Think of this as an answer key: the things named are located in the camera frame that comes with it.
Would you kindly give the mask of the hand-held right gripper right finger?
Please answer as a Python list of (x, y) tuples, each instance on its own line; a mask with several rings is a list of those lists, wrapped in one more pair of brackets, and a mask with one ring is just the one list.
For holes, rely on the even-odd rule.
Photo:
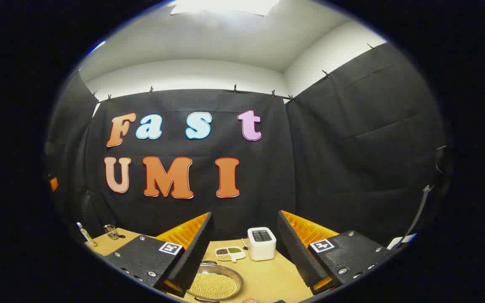
[(291, 261), (313, 295), (351, 283), (391, 253), (360, 232), (338, 233), (284, 210), (278, 212), (277, 225)]

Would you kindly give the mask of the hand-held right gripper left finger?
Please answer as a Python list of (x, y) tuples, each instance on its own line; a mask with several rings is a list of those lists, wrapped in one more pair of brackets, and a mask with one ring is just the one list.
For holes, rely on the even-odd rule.
[(139, 234), (104, 258), (148, 287), (183, 297), (200, 268), (213, 229), (212, 212), (204, 213), (157, 237)]

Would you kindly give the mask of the heap of yellow soybeans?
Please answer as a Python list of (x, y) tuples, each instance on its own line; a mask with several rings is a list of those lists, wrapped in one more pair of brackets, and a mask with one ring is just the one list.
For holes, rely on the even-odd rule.
[(204, 273), (197, 274), (188, 291), (201, 298), (227, 298), (239, 291), (239, 285), (226, 275)]

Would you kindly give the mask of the steel pot with black handles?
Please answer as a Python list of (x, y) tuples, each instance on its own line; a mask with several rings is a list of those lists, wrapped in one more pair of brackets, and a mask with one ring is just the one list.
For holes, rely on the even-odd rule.
[(187, 290), (187, 293), (192, 295), (196, 301), (199, 301), (201, 303), (220, 303), (220, 302), (226, 301), (228, 299), (233, 299), (233, 298), (237, 297), (239, 295), (239, 293), (244, 288), (244, 279), (237, 271), (235, 271), (235, 270), (233, 270), (229, 267), (221, 266), (215, 261), (204, 260), (200, 263), (197, 274), (204, 274), (204, 273), (221, 274), (221, 275), (226, 275), (226, 276), (229, 276), (230, 278), (233, 278), (233, 280), (235, 280), (235, 282), (239, 285), (239, 291), (237, 291), (237, 293), (235, 293), (235, 295), (232, 295), (232, 296), (227, 297), (227, 298), (209, 299), (209, 298), (197, 297), (197, 296), (191, 294)]

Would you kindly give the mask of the divided dish of beans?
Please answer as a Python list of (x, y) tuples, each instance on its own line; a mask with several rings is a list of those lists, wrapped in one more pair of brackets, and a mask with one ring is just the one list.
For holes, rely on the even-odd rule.
[(234, 263), (246, 257), (245, 250), (239, 246), (220, 247), (214, 250), (214, 255), (219, 261), (231, 261)]

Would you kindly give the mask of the white toaster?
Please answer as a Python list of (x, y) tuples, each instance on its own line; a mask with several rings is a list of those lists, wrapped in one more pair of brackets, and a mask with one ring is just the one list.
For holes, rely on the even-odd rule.
[(277, 239), (267, 227), (248, 229), (246, 246), (248, 247), (249, 257), (253, 261), (272, 260), (277, 253)]

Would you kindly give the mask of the clear plastic water bottle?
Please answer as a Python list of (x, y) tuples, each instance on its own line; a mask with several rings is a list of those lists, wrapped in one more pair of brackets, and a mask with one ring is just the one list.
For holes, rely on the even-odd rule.
[(89, 235), (89, 233), (87, 232), (86, 229), (83, 228), (82, 224), (80, 222), (76, 222), (76, 225), (78, 226), (79, 228), (79, 231), (81, 232), (81, 234), (83, 235), (83, 237), (87, 240), (87, 242), (93, 246), (93, 247), (97, 247), (97, 243), (93, 240), (93, 238)]

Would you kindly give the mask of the black backdrop cloth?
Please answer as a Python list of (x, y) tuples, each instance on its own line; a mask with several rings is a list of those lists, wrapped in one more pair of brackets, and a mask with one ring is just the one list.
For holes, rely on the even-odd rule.
[(212, 240), (278, 234), (284, 210), (386, 246), (412, 224), (446, 143), (422, 76), (384, 43), (288, 104), (212, 89), (98, 103), (75, 75), (45, 153), (56, 207), (94, 237), (104, 224), (157, 236), (207, 212)]

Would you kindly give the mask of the white paper sheet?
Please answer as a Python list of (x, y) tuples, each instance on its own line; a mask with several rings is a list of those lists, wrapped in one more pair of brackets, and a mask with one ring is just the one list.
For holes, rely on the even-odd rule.
[(404, 243), (411, 242), (416, 236), (417, 236), (417, 233), (413, 233), (407, 236), (393, 238), (389, 243), (389, 245), (387, 246), (387, 249), (388, 250), (396, 249), (397, 247), (401, 246)]

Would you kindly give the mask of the ceiling light panel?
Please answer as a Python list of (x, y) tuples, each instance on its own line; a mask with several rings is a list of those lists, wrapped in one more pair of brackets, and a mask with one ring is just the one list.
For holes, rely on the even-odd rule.
[(189, 12), (242, 12), (265, 16), (280, 0), (175, 0), (171, 15)]

